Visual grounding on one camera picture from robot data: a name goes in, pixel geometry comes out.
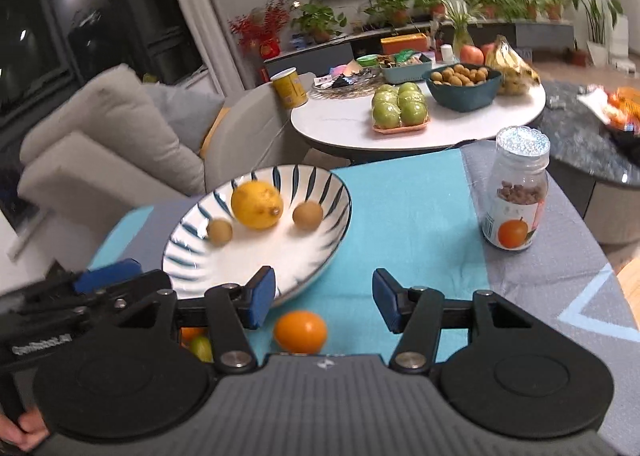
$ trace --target dark green bowl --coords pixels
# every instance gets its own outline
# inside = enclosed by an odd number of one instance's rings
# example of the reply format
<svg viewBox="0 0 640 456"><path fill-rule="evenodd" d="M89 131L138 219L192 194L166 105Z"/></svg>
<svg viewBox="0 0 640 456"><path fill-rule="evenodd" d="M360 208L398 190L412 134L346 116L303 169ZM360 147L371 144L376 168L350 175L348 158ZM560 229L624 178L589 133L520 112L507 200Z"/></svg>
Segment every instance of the dark green bowl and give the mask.
<svg viewBox="0 0 640 456"><path fill-rule="evenodd" d="M500 83L502 82L501 72L484 66L483 64L468 64L465 62L457 64L461 64L469 70L478 70L484 67L489 71L489 76L486 82L480 86L447 86L446 84L434 84L431 80L431 74L452 68L452 65L434 68L429 72L425 72L422 78L427 81L427 87L431 95L433 95L433 98L436 99L436 102L441 106L461 113L489 106L498 94L498 90L500 90Z"/></svg>

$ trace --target yellow can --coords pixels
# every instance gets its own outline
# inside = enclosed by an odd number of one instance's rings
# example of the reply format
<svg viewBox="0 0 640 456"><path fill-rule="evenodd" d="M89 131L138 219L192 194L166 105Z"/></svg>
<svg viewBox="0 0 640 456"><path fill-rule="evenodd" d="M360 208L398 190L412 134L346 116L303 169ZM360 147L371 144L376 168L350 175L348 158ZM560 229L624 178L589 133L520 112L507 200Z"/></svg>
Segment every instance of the yellow can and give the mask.
<svg viewBox="0 0 640 456"><path fill-rule="evenodd" d="M287 109L297 108L308 101L295 68L287 68L271 76L271 82Z"/></svg>

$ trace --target white vase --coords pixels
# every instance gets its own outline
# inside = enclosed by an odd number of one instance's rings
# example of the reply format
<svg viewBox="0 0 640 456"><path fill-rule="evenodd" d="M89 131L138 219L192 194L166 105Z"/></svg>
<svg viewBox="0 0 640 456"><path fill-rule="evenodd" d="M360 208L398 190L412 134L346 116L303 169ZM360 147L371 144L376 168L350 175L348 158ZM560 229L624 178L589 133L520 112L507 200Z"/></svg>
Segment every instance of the white vase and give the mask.
<svg viewBox="0 0 640 456"><path fill-rule="evenodd" d="M587 48L589 49L589 55L593 65L602 68L609 64L609 50L604 45L598 43L587 42Z"/></svg>

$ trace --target window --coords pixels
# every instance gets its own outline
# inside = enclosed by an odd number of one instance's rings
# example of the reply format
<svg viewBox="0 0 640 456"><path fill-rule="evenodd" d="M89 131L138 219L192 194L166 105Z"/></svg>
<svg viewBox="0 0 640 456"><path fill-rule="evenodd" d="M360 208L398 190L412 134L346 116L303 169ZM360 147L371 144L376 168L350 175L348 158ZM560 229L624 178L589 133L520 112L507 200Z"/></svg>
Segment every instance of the window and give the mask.
<svg viewBox="0 0 640 456"><path fill-rule="evenodd" d="M0 0L0 210L14 227L33 212L16 193L22 138L120 63L166 84L202 65L177 0Z"/></svg>
<svg viewBox="0 0 640 456"><path fill-rule="evenodd" d="M40 0L0 0L0 107L59 66Z"/></svg>

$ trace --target banana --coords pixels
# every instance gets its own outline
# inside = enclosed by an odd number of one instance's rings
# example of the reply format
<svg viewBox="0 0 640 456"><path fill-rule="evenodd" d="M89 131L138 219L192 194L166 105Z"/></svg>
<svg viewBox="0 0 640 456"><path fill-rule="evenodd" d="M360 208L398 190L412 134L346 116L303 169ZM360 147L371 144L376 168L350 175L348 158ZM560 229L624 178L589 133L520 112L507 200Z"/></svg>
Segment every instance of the banana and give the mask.
<svg viewBox="0 0 640 456"><path fill-rule="evenodd" d="M540 84L538 73L516 54L504 36L497 37L485 63L502 72L502 86L498 94L523 95L529 91L529 86Z"/></svg>

